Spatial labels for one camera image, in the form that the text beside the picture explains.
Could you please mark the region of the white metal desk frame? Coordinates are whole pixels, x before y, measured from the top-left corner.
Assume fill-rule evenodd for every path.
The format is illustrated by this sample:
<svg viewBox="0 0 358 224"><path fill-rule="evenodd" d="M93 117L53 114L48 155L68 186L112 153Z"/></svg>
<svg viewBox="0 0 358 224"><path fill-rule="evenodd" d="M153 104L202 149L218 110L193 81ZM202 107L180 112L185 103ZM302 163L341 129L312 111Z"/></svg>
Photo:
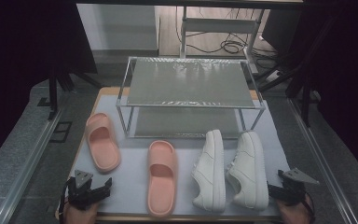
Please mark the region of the white metal desk frame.
<svg viewBox="0 0 358 224"><path fill-rule="evenodd" d="M186 56L187 32L247 34L250 36L250 39L247 41L247 45L244 47L243 52L248 61L250 72L255 75L258 73L258 69L252 56L252 50L263 15L264 9L260 10L258 17L255 20L190 18L187 16L187 7L183 7L179 55L181 58L185 58Z"/></svg>

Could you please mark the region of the dark curtain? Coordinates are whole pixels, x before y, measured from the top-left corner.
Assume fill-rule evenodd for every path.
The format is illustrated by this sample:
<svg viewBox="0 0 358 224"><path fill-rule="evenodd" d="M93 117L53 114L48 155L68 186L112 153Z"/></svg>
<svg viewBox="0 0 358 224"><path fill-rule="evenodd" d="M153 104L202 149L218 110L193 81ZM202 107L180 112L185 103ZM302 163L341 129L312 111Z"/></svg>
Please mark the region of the dark curtain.
<svg viewBox="0 0 358 224"><path fill-rule="evenodd" d="M304 1L335 1L337 5L325 10L272 9L263 38L278 51L281 62L294 68L310 51L328 18L336 17L310 67L293 77L286 95L296 96L305 85L317 91L319 111L358 160L358 0Z"/></svg>

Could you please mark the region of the black metal stand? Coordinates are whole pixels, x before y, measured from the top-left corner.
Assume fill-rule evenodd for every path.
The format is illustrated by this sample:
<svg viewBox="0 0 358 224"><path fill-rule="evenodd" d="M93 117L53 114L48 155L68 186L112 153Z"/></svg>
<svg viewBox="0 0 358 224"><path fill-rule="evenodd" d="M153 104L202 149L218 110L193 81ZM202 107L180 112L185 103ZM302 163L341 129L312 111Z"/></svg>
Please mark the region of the black metal stand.
<svg viewBox="0 0 358 224"><path fill-rule="evenodd" d="M52 120L58 114L58 95L57 85L60 85L64 91L72 91L75 88L70 75L73 74L80 79L88 82L91 86L100 89L103 85L89 75L79 72L73 68L52 67L48 74L48 92L49 92L49 120Z"/></svg>
<svg viewBox="0 0 358 224"><path fill-rule="evenodd" d="M271 68L268 68L265 72L257 75L255 80L266 79L267 77L270 77L275 71L281 72L281 74L269 83L263 86L258 86L258 89L260 91L267 91L290 79L290 83L285 90L285 95L287 98L292 99L295 98L300 92L302 93L302 98L300 100L300 117L306 126L309 127L311 90L308 74L305 72L303 65L300 64L294 68L288 68L287 66L283 66L282 63L276 63Z"/></svg>

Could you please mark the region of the white sneaker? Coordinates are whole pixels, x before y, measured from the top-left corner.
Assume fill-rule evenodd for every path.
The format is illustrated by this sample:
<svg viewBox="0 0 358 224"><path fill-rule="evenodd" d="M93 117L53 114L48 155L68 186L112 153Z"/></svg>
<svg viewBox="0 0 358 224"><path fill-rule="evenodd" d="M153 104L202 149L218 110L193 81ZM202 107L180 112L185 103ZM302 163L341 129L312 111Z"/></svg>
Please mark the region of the white sneaker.
<svg viewBox="0 0 358 224"><path fill-rule="evenodd" d="M237 152L227 167L226 179L234 188L236 205L258 211L268 207L264 150L256 132L244 132L238 138Z"/></svg>
<svg viewBox="0 0 358 224"><path fill-rule="evenodd" d="M200 192L193 204L200 209L222 213L226 208L226 184L224 173L224 146L219 130L206 133L206 140L192 177Z"/></svg>

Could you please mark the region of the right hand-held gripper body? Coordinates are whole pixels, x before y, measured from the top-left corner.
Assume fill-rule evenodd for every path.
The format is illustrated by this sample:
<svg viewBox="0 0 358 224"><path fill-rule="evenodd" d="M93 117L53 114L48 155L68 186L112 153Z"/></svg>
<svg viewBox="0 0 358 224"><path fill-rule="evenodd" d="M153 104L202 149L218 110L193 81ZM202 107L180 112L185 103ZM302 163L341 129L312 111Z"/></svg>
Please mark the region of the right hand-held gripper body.
<svg viewBox="0 0 358 224"><path fill-rule="evenodd" d="M286 171L283 175L286 177L287 181L286 187L283 187L287 191L287 199L283 201L289 204L297 204L305 199L306 183L314 185L320 184L318 180L297 168Z"/></svg>

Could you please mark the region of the person's left hand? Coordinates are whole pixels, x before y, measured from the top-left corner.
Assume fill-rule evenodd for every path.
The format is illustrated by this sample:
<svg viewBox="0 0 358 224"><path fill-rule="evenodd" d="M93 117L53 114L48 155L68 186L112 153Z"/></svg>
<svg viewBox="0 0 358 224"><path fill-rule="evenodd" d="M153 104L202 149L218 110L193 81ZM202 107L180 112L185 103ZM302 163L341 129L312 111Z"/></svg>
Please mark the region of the person's left hand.
<svg viewBox="0 0 358 224"><path fill-rule="evenodd" d="M64 207L64 224L95 224L99 205L94 203L88 210L78 210L71 204Z"/></svg>

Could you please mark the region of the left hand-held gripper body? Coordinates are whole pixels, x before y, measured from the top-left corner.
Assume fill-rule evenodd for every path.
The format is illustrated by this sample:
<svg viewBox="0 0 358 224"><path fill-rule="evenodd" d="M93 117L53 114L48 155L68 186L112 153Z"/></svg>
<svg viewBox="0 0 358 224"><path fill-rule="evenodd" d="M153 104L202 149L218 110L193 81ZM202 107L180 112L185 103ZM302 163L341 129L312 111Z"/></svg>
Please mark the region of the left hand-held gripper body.
<svg viewBox="0 0 358 224"><path fill-rule="evenodd" d="M104 198L98 195L98 189L92 189L93 174L80 170L75 170L74 178L76 179L76 187L74 192L69 195L66 189L64 195L68 197L68 202L79 210L87 210L92 204L97 203Z"/></svg>

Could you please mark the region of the person's right hand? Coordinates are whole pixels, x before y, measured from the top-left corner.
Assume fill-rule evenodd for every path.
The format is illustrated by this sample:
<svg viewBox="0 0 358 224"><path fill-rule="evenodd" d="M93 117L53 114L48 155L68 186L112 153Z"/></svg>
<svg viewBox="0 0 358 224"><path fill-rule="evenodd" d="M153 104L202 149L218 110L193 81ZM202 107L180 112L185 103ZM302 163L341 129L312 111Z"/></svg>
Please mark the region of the person's right hand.
<svg viewBox="0 0 358 224"><path fill-rule="evenodd" d="M293 206L286 206L284 202L277 200L284 224L310 224L311 214L309 210L299 203Z"/></svg>

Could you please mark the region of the aluminium rail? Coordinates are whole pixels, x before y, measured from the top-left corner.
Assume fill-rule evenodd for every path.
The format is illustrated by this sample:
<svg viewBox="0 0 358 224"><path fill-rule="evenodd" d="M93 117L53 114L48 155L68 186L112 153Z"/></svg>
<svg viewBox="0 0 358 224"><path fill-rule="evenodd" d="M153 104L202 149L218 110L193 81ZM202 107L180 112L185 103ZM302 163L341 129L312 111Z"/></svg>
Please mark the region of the aluminium rail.
<svg viewBox="0 0 358 224"><path fill-rule="evenodd" d="M329 192L331 193L345 224L358 224L358 219L352 210L351 204L348 201L342 187L338 184L317 140L314 137L313 132L301 118L299 106L292 99L288 99L287 104L295 116L296 123L308 144L308 148L324 178L324 183L329 189Z"/></svg>
<svg viewBox="0 0 358 224"><path fill-rule="evenodd" d="M52 118L45 122L41 133L36 137L34 145L28 153L24 164L14 179L7 196L1 203L0 224L8 224L13 216L24 191L31 180L34 170L44 154L48 141L52 136L63 111L67 107L69 98L70 95L68 93L64 93L61 96L58 102L58 109L53 113Z"/></svg>

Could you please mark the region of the metal two-tier shoe rack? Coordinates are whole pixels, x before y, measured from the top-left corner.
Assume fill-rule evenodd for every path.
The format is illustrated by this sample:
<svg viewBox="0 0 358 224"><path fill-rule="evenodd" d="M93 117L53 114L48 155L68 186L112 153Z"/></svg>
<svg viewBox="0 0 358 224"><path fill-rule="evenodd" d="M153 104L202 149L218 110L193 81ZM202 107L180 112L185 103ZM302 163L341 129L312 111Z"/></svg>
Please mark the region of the metal two-tier shoe rack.
<svg viewBox="0 0 358 224"><path fill-rule="evenodd" d="M116 107L132 138L235 138L266 109L246 60L159 57L129 58Z"/></svg>

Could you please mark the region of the pink rubber slipper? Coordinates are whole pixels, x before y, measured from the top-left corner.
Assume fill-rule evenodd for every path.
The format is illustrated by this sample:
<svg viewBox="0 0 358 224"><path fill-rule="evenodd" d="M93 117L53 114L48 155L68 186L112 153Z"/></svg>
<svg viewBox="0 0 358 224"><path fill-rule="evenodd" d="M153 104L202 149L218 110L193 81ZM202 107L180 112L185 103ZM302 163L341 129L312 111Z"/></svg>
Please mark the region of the pink rubber slipper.
<svg viewBox="0 0 358 224"><path fill-rule="evenodd" d="M175 206L178 161L167 141L154 141L148 149L147 207L154 217L166 217Z"/></svg>
<svg viewBox="0 0 358 224"><path fill-rule="evenodd" d="M84 136L98 171L108 173L119 166L121 155L113 122L107 114L96 113L90 116Z"/></svg>

